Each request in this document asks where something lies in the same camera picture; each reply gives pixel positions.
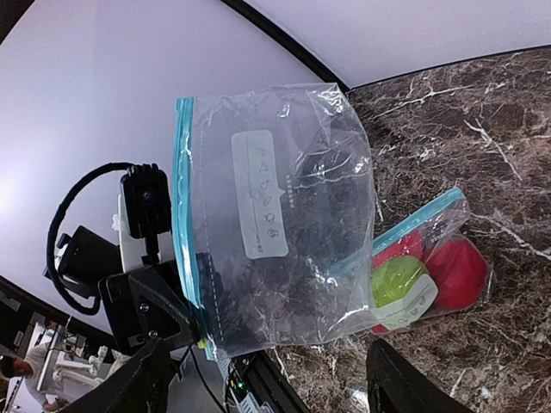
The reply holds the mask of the red tomato with stem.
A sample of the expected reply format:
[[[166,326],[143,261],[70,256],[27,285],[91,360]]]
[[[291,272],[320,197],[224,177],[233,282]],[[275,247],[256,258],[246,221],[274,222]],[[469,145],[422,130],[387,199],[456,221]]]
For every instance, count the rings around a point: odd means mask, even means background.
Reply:
[[[408,235],[388,246],[379,254],[373,256],[372,268],[378,268],[380,265],[397,256],[413,256],[418,260],[421,260],[423,258],[423,254],[423,239],[418,231],[412,231]]]

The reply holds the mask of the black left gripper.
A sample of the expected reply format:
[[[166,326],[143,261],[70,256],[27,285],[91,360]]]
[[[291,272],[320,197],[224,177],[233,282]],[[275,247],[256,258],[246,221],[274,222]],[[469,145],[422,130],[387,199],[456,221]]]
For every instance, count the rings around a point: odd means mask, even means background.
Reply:
[[[175,264],[157,264],[99,283],[99,292],[118,349],[134,355],[159,339],[167,348],[200,341],[200,331],[183,296]]]

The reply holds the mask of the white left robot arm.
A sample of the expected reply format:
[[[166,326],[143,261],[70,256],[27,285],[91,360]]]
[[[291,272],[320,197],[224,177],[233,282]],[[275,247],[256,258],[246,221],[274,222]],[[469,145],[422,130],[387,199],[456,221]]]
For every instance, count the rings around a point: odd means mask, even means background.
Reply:
[[[71,203],[96,178],[122,172],[119,242],[80,225],[59,228]],[[46,272],[59,295],[87,316],[106,312],[116,347],[133,355],[150,340],[170,351],[198,343],[201,331],[185,299],[172,243],[167,175],[155,164],[107,163],[81,178],[60,203],[46,239]]]

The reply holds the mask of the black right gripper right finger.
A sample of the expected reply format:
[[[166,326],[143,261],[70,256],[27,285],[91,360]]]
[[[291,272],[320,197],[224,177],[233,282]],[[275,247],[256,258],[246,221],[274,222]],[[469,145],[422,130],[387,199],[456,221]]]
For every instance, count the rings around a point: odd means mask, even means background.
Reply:
[[[471,412],[431,383],[383,339],[371,344],[366,368],[368,404],[372,412]]]

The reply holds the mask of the clear zip bag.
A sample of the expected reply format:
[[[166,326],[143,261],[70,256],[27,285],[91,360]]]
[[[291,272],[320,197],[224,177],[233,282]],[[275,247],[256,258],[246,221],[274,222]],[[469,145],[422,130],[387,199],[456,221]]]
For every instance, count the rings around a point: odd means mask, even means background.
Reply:
[[[172,235],[213,361],[374,324],[367,134],[334,83],[176,101]]]
[[[372,333],[407,330],[487,302],[494,274],[461,234],[469,218],[466,196],[452,188],[375,239]]]

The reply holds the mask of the green pear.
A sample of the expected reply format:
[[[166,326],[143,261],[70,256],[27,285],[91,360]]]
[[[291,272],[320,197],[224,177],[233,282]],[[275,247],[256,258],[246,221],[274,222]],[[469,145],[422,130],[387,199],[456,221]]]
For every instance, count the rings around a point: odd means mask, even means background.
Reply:
[[[371,271],[372,293],[377,307],[403,299],[427,267],[414,256],[396,256]]]

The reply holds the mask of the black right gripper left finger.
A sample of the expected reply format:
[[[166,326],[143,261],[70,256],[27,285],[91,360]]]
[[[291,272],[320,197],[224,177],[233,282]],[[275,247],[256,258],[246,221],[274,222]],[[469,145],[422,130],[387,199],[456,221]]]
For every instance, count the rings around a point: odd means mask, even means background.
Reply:
[[[164,340],[148,342],[105,382],[77,401],[65,413],[165,413],[174,376]]]

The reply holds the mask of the red wrinkled fruit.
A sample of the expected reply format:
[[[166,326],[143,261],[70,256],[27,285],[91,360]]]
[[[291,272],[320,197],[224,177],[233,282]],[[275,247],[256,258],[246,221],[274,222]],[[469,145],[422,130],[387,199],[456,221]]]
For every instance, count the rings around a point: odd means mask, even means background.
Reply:
[[[477,248],[455,237],[424,251],[424,264],[436,283],[436,307],[464,310],[473,305],[486,284],[487,265]]]

